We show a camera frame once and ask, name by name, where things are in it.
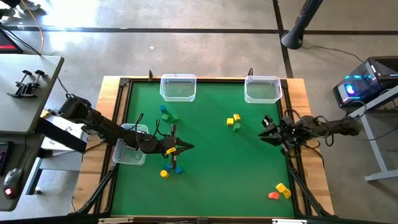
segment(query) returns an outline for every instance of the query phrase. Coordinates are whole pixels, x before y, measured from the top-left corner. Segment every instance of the computer mouse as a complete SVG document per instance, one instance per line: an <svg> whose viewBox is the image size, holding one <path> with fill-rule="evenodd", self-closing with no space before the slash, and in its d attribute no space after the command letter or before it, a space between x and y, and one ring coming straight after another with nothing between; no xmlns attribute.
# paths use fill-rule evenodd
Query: computer mouse
<svg viewBox="0 0 398 224"><path fill-rule="evenodd" d="M15 168L10 170L4 178L3 192L6 199L14 199L21 193L23 170Z"/></svg>

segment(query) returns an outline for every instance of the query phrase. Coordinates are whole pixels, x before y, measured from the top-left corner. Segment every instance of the keyboard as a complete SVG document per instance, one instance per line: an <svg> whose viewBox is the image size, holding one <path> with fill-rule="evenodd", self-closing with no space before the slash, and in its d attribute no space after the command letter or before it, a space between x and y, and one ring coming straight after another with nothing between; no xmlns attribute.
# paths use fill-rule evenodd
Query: keyboard
<svg viewBox="0 0 398 224"><path fill-rule="evenodd" d="M4 169L10 158L13 145L14 142L12 141L0 141L0 176L4 175Z"/></svg>

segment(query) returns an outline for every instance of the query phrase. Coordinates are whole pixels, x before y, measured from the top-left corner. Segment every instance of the red object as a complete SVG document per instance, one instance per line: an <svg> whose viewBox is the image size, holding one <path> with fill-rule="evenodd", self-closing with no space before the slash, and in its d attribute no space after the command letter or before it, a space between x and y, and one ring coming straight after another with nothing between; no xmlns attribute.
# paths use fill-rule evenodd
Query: red object
<svg viewBox="0 0 398 224"><path fill-rule="evenodd" d="M0 49L14 49L13 45L0 45Z"/></svg>
<svg viewBox="0 0 398 224"><path fill-rule="evenodd" d="M10 195L11 194L11 189L6 189L5 193L6 193L6 195Z"/></svg>
<svg viewBox="0 0 398 224"><path fill-rule="evenodd" d="M279 193L278 192L271 192L268 194L269 199L279 199Z"/></svg>

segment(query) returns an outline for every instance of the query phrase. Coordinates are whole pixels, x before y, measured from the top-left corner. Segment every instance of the black floor stripe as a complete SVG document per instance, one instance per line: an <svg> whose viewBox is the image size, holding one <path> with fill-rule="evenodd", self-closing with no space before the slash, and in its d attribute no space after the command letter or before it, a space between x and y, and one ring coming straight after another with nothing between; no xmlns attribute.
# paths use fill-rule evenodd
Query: black floor stripe
<svg viewBox="0 0 398 224"><path fill-rule="evenodd" d="M278 26L279 39L280 39L280 38L282 38L282 35L285 33L284 25L283 25L283 22L282 22L282 16L280 15L280 9L279 9L279 6L278 6L278 0L272 0L272 3L274 3L276 24ZM286 77L287 78L293 78L293 71L292 71L292 66L290 64L289 53L287 51L287 48L280 41L279 41L279 43L280 43L280 47L282 49L282 57L284 59Z"/></svg>
<svg viewBox="0 0 398 224"><path fill-rule="evenodd" d="M398 30L305 30L314 35L398 35Z"/></svg>
<svg viewBox="0 0 398 224"><path fill-rule="evenodd" d="M282 19L278 21L283 28ZM6 26L12 31L39 31L34 26ZM279 34L279 29L180 29L180 28L111 28L43 26L45 32L104 32L104 33L188 33L188 34ZM398 35L398 30L306 30L307 35Z"/></svg>
<svg viewBox="0 0 398 224"><path fill-rule="evenodd" d="M6 26L12 31L39 31L38 27ZM174 34L278 34L274 29L174 29L174 28L100 28L43 26L45 32L104 32L104 33L174 33Z"/></svg>

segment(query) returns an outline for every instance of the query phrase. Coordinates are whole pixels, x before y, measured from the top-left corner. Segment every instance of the wooden table edge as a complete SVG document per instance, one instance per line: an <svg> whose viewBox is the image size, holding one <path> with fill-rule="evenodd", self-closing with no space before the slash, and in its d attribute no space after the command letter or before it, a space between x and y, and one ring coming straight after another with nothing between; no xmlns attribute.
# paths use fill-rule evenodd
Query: wooden table edge
<svg viewBox="0 0 398 224"><path fill-rule="evenodd" d="M120 78L148 79L148 76L105 76L103 78L96 109L108 119L112 119ZM245 77L197 77L197 79L244 80ZM283 79L286 79L288 83L292 108L297 110L301 115L311 115L304 80L301 78ZM88 142L88 147L97 143L97 139L90 140ZM100 166L103 164L103 159L104 147L98 150L92 150L85 154L74 194L74 206L76 209L79 209L81 206L83 206L98 185L100 180L100 174L98 171L101 171ZM313 192L315 198L322 204L323 208L326 211L333 213L333 206L331 204L325 171L322 167L322 160L317 157L314 152L310 151L303 151L302 160L308 188ZM103 201L101 203L101 211L104 210L106 199L108 198L106 193L107 192L104 191L105 196L103 197ZM303 211L302 203L300 203L300 209Z"/></svg>

